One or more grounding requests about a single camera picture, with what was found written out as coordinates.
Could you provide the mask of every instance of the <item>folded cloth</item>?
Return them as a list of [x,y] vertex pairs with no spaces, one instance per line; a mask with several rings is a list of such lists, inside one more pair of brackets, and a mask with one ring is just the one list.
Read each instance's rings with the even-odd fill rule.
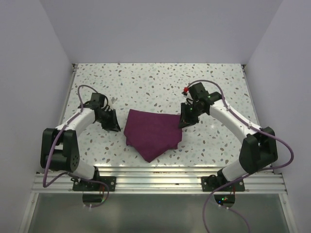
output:
[[124,129],[126,144],[133,146],[150,163],[167,150],[177,149],[182,139],[179,119],[179,115],[130,109]]

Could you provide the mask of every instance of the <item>white enclosure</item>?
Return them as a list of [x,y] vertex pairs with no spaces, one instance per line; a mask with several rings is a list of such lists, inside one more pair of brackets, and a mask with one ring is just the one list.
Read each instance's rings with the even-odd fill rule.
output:
[[[0,0],[1,231],[21,224],[72,64],[209,62],[246,64],[260,125],[294,149],[279,172],[300,231],[311,232],[310,9],[309,0]],[[278,153],[278,164],[289,159]]]
[[281,0],[41,0],[72,63],[246,64]]

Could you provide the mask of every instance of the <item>purple cable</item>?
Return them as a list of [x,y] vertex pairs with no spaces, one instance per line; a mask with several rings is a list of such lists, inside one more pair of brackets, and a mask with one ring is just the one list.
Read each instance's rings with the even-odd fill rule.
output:
[[92,181],[92,180],[87,180],[87,179],[84,179],[84,178],[80,178],[80,177],[76,177],[76,176],[73,176],[71,174],[69,174],[68,172],[62,172],[60,173],[59,175],[57,175],[55,178],[53,178],[49,183],[47,183],[47,177],[48,177],[48,173],[49,173],[49,168],[50,168],[50,164],[51,164],[51,160],[52,160],[52,156],[53,156],[53,152],[55,150],[55,146],[56,146],[56,143],[59,139],[59,137],[61,136],[61,134],[63,133],[63,131],[65,130],[65,128],[67,127],[68,124],[70,124],[74,119],[76,119],[80,114],[81,112],[83,111],[83,101],[82,101],[82,98],[81,98],[81,95],[80,95],[80,88],[82,86],[85,86],[85,87],[89,87],[91,88],[93,91],[95,91],[96,93],[98,93],[98,91],[96,91],[93,87],[91,86],[88,86],[88,85],[80,85],[78,87],[78,97],[79,97],[79,100],[80,100],[80,103],[81,103],[81,111],[79,113],[76,113],[75,115],[73,115],[63,126],[63,128],[58,132],[58,134],[56,135],[53,143],[52,143],[52,146],[51,146],[51,149],[50,149],[50,153],[49,153],[49,156],[48,156],[48,160],[47,160],[47,164],[45,166],[45,170],[44,170],[44,176],[43,176],[43,187],[44,188],[47,188],[49,187],[54,181],[56,181],[59,177],[63,176],[63,175],[69,175],[73,178],[77,178],[77,179],[81,179],[82,181],[86,181],[86,182],[91,182],[91,183],[99,183],[103,186],[105,186],[106,188],[106,191],[107,191],[107,196],[106,198],[100,203],[100,204],[96,204],[96,205],[89,205],[90,208],[94,208],[94,207],[98,207],[98,206],[101,206],[106,200],[107,198],[109,197],[109,187],[103,183],[103,182],[100,182],[100,181]]
[[[233,112],[230,108],[228,108],[228,104],[227,104],[226,101],[225,101],[224,92],[223,92],[223,90],[221,89],[221,87],[220,87],[217,83],[215,83],[215,82],[213,82],[213,81],[210,81],[210,80],[200,79],[200,80],[196,80],[196,81],[193,81],[193,82],[191,82],[190,84],[188,84],[188,88],[189,88],[191,85],[193,85],[194,83],[198,83],[198,82],[207,82],[207,83],[211,83],[211,84],[214,84],[215,86],[217,86],[217,88],[219,89],[219,91],[220,91],[220,93],[221,93],[221,95],[222,95],[222,100],[223,100],[223,103],[224,103],[226,109],[227,109],[236,119],[238,119],[241,123],[243,123],[244,125],[248,126],[248,123],[247,123],[246,121],[244,121],[243,119],[241,119],[235,112]],[[263,135],[265,135],[265,136],[267,136],[267,137],[270,137],[270,138],[272,138],[272,139],[274,139],[274,140],[276,140],[276,141],[278,141],[278,142],[280,142],[280,143],[282,143],[284,146],[287,147],[287,149],[288,149],[288,150],[290,151],[290,153],[291,153],[291,158],[289,159],[288,162],[286,162],[286,163],[284,163],[284,164],[282,164],[282,165],[279,165],[279,166],[273,166],[273,167],[264,168],[264,169],[262,169],[261,171],[270,170],[270,169],[278,169],[278,168],[286,167],[286,166],[288,166],[288,165],[294,160],[294,151],[293,151],[293,149],[290,147],[290,145],[288,145],[285,141],[283,141],[282,139],[280,139],[280,138],[278,138],[278,137],[276,137],[276,136],[273,136],[273,135],[271,135],[271,134],[269,134],[269,133],[266,133],[266,132],[263,132],[263,131],[261,131],[261,130],[259,130],[259,129],[256,129],[256,128],[253,127],[253,126],[250,126],[250,129],[252,129],[252,130],[254,130],[254,131],[256,131],[256,132],[258,132],[258,133],[260,133],[260,134],[263,134]],[[239,178],[237,178],[237,179],[235,179],[235,180],[233,180],[233,181],[231,181],[231,182],[229,182],[229,183],[226,183],[226,184],[220,186],[219,188],[216,188],[216,189],[215,189],[213,192],[211,192],[210,195],[207,197],[207,199],[205,200],[204,205],[203,205],[202,217],[203,217],[203,222],[204,222],[205,229],[206,229],[206,231],[207,231],[208,233],[210,233],[210,231],[209,231],[209,229],[208,229],[208,227],[207,227],[206,220],[205,220],[205,208],[206,208],[206,205],[207,205],[209,199],[211,198],[211,196],[212,196],[215,192],[217,192],[217,191],[219,191],[219,190],[221,190],[221,189],[223,189],[223,188],[225,188],[225,187],[227,187],[227,186],[230,186],[230,185],[234,184],[235,182],[238,182],[238,181],[240,181],[240,180],[242,180],[242,179],[244,179],[244,178],[246,178],[246,177],[248,177],[248,176],[250,176],[250,175],[248,174],[248,175],[239,177]],[[248,232],[250,233],[250,226],[249,226],[247,220],[246,220],[241,214],[239,214],[237,211],[235,211],[235,210],[231,210],[231,211],[233,211],[234,213],[238,214],[241,218],[243,218],[243,220],[245,221],[245,223],[246,223],[246,225],[247,225]]]
[[82,98],[81,98],[81,95],[80,95],[80,88],[83,87],[83,86],[88,87],[88,88],[92,89],[93,91],[95,91],[96,93],[98,93],[97,90],[95,90],[93,87],[91,87],[91,86],[89,86],[89,85],[83,84],[83,85],[78,86],[77,92],[78,92],[78,97],[79,97],[79,101],[80,101],[80,105],[81,105],[80,113],[83,111],[83,108],[84,108],[84,107],[83,107],[83,101],[82,101]]

